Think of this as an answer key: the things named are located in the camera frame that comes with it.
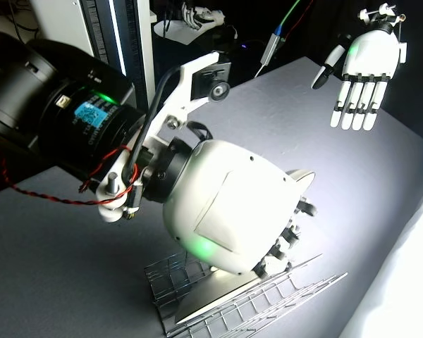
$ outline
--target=white light strip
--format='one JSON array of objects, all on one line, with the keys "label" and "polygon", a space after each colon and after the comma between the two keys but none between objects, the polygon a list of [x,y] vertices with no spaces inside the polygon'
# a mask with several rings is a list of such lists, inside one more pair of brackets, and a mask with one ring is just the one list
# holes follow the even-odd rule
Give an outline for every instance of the white light strip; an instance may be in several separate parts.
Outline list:
[{"label": "white light strip", "polygon": [[125,72],[125,63],[124,63],[124,57],[123,57],[122,48],[121,48],[121,37],[119,36],[118,21],[116,19],[116,12],[114,10],[114,0],[108,0],[108,2],[110,5],[111,21],[113,22],[114,37],[116,38],[116,45],[118,47],[118,55],[119,55],[119,63],[121,64],[121,71],[124,75],[127,75]]}]

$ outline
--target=dark background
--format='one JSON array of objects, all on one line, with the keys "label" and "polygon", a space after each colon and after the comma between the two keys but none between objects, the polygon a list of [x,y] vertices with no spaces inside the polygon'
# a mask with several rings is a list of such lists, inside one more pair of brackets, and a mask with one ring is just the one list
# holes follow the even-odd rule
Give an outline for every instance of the dark background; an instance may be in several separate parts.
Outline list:
[{"label": "dark background", "polygon": [[[283,36],[291,29],[312,2],[300,24],[291,32],[288,40],[272,58],[261,74],[285,65],[301,56],[307,56],[322,64],[337,44],[340,33],[358,36],[364,32],[357,14],[363,8],[376,10],[385,0],[301,0],[283,26]],[[172,42],[153,34],[154,67],[159,79],[173,65],[183,64],[212,50],[224,51],[232,61],[231,86],[252,79],[260,67],[260,58],[271,33],[280,23],[294,0],[196,0],[196,6],[221,9],[226,23],[208,31],[191,45]],[[152,0],[151,8],[158,19],[165,12],[176,18],[181,1]],[[397,0],[400,13],[407,16],[402,29],[402,41],[407,45],[407,63],[401,65],[389,83],[382,108],[393,117],[423,137],[423,0]],[[238,38],[234,40],[234,29]],[[23,153],[6,149],[11,177],[20,181],[38,173],[47,166]],[[0,176],[0,189],[6,185]]]}]

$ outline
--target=blue label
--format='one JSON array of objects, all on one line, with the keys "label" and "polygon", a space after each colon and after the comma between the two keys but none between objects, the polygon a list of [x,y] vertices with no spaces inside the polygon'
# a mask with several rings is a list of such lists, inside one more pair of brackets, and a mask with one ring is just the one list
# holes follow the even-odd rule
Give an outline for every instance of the blue label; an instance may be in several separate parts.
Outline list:
[{"label": "blue label", "polygon": [[74,112],[81,121],[98,128],[106,118],[106,112],[88,102],[83,102]]}]

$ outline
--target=white robotic hand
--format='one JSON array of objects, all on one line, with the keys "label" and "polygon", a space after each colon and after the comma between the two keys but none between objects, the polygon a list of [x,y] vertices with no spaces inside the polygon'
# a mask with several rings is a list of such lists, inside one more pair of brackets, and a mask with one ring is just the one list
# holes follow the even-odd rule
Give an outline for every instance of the white robotic hand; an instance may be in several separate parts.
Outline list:
[{"label": "white robotic hand", "polygon": [[[405,62],[406,43],[400,43],[393,32],[405,16],[396,15],[394,6],[383,4],[378,11],[359,14],[360,20],[370,24],[370,31],[359,36],[349,46],[343,66],[343,85],[331,117],[331,127],[348,130],[371,130],[381,106],[388,81],[393,77],[398,63]],[[312,83],[320,88],[333,72],[345,48],[337,46]]]},{"label": "white robotic hand", "polygon": [[204,25],[213,28],[224,23],[224,14],[221,11],[210,11],[205,7],[188,6],[185,2],[182,4],[182,17],[183,21],[194,30],[200,30]]}]

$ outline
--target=metal wire rack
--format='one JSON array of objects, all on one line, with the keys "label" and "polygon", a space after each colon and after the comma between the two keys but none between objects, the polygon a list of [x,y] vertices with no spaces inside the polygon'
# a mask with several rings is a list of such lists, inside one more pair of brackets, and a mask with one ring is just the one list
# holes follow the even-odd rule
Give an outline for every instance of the metal wire rack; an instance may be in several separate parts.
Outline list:
[{"label": "metal wire rack", "polygon": [[184,252],[147,266],[145,273],[167,338],[252,337],[348,274],[297,287],[292,274],[320,256],[293,267],[288,273],[264,280],[221,306],[180,325],[174,322],[178,304],[195,283],[212,273],[209,266]]}]

